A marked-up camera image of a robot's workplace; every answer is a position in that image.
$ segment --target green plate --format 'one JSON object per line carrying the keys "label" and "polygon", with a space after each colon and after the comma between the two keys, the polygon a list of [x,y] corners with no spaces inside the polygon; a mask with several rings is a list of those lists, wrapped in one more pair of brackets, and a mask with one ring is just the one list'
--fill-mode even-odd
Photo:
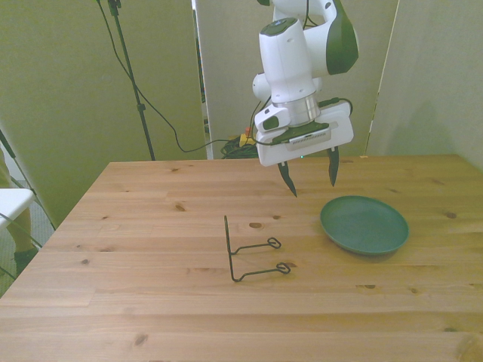
{"label": "green plate", "polygon": [[363,255],[391,253],[408,239],[402,215],[382,201],[364,196],[343,196],[322,208],[320,221],[339,246]]}

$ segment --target white panel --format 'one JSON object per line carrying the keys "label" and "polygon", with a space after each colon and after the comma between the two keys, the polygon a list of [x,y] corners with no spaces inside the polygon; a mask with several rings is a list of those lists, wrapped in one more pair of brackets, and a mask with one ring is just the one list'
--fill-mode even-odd
{"label": "white panel", "polygon": [[480,2],[401,0],[370,155],[457,153],[483,170]]}

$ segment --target wall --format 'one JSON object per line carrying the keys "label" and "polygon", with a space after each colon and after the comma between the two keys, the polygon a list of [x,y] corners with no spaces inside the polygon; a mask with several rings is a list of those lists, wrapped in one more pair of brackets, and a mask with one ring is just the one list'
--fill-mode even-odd
{"label": "wall", "polygon": [[481,2],[401,0],[369,155],[462,155],[483,170]]}
{"label": "wall", "polygon": [[[123,0],[119,12],[140,89],[184,147],[202,145],[191,1]],[[109,162],[149,160],[131,82],[93,0],[0,2],[0,27],[0,127],[59,224]],[[179,151],[152,110],[146,119],[158,159],[206,158]]]}
{"label": "wall", "polygon": [[[374,114],[398,0],[343,0],[358,33],[360,56],[346,74],[326,77],[318,100],[347,97],[354,103],[355,139],[343,155],[362,155]],[[258,34],[271,22],[273,7],[256,0],[197,0],[198,27],[205,72],[212,139],[244,132],[258,104],[251,82],[262,72]],[[220,157],[223,143],[214,147]]]}
{"label": "wall", "polygon": [[15,161],[10,155],[8,154],[7,150],[5,147],[0,143],[0,147],[2,148],[2,153],[5,157],[5,164],[7,165],[8,172],[10,173],[10,176],[15,178],[17,181],[22,181],[24,180],[24,177],[20,170],[18,169],[18,166],[15,164]]}

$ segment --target wood knot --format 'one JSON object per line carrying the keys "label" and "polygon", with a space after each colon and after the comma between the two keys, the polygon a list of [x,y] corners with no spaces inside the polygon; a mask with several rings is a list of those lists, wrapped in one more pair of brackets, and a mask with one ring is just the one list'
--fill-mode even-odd
{"label": "wood knot", "polygon": [[148,340],[147,334],[140,334],[136,337],[136,340],[134,341],[134,345],[142,345],[147,340]]}

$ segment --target plate rim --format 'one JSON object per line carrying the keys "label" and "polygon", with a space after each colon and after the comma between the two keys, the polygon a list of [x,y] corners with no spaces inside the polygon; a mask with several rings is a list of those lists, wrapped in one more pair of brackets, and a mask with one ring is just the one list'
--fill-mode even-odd
{"label": "plate rim", "polygon": [[[363,251],[363,250],[358,250],[358,249],[354,249],[352,247],[348,247],[347,245],[341,243],[340,241],[336,240],[335,238],[333,238],[331,236],[331,234],[328,232],[328,230],[325,228],[324,226],[324,222],[322,221],[322,213],[324,212],[324,209],[330,204],[330,203],[333,203],[333,202],[336,202],[336,201],[340,201],[340,199],[344,199],[344,198],[358,198],[358,199],[362,199],[362,200],[366,200],[366,201],[370,201],[371,203],[376,203],[376,204],[381,204],[383,205],[384,207],[386,208],[389,208],[393,213],[395,213],[395,215],[397,215],[405,224],[406,226],[406,229],[407,229],[407,233],[405,235],[405,239],[400,243],[400,245],[398,245],[397,247],[393,247],[391,249],[388,249],[388,250],[384,250],[384,251],[377,251],[377,252],[371,252],[371,251]],[[410,234],[410,229],[409,229],[409,225],[408,225],[408,222],[406,221],[406,219],[401,215],[401,213],[399,211],[397,211],[394,207],[392,207],[391,205],[381,201],[381,200],[378,200],[376,198],[369,198],[368,196],[361,196],[361,195],[344,195],[344,196],[340,196],[338,198],[333,198],[332,200],[330,200],[328,203],[326,203],[321,211],[320,211],[320,214],[319,214],[319,220],[320,220],[320,223],[322,225],[322,228],[324,229],[324,232],[325,234],[337,245],[339,245],[340,247],[342,247],[343,249],[345,250],[348,250],[348,251],[351,251],[353,253],[357,253],[357,254],[361,254],[361,255],[366,255],[366,256],[370,256],[370,255],[383,255],[383,254],[387,254],[387,253],[392,253],[393,251],[396,251],[397,249],[399,249],[400,247],[402,247],[404,244],[406,244],[406,242],[408,241],[409,239],[409,234]]]}

